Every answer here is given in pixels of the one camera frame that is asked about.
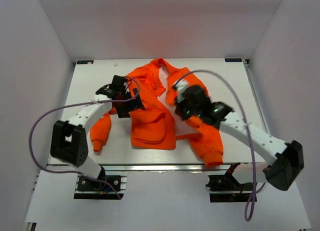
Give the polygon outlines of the orange jacket with pink lining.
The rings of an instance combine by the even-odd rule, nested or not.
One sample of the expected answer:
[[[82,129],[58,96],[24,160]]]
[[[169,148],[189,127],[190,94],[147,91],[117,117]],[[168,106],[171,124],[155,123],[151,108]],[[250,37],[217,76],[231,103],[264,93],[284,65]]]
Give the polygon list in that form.
[[[224,147],[220,132],[192,116],[182,121],[172,110],[176,91],[174,83],[183,75],[190,85],[205,85],[189,69],[177,68],[163,58],[134,69],[128,76],[130,93],[140,88],[144,109],[131,111],[131,144],[135,148],[174,150],[178,140],[187,139],[198,158],[208,167],[222,165]]]

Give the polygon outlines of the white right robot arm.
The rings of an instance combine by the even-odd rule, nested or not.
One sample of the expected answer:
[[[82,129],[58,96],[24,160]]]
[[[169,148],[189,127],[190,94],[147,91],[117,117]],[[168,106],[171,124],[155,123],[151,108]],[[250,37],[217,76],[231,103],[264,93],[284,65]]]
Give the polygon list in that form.
[[[226,171],[226,186],[236,191],[243,184],[269,183],[280,191],[287,191],[304,168],[302,145],[269,135],[246,123],[224,102],[212,102],[199,85],[175,84],[175,112],[182,120],[200,118],[205,124],[237,139],[247,147],[253,147],[263,163],[234,163]]]

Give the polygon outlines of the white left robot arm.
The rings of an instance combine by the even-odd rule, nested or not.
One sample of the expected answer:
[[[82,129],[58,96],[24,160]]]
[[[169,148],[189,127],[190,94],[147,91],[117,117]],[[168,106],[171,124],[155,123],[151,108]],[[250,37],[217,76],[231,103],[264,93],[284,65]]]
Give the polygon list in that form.
[[[132,77],[114,75],[112,82],[100,87],[92,101],[84,104],[74,116],[54,123],[50,155],[84,175],[94,190],[103,189],[105,170],[89,157],[87,135],[94,124],[113,108],[119,117],[143,109],[140,89]]]

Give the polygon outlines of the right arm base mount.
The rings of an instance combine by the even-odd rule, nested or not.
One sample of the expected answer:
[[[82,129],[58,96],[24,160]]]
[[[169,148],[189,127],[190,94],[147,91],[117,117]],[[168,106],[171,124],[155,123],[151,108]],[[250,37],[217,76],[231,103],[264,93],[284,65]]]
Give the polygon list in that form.
[[[205,185],[211,203],[245,203],[253,190],[253,183],[239,183],[233,173],[240,163],[232,164],[224,174],[208,175]]]

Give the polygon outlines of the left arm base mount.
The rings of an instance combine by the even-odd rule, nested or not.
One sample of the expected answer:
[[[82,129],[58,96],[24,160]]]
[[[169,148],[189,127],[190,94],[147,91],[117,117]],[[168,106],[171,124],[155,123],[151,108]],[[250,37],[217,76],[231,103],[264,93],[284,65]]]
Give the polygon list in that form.
[[[73,198],[75,200],[120,200],[125,193],[127,172],[106,171],[105,181],[110,185],[78,175]]]

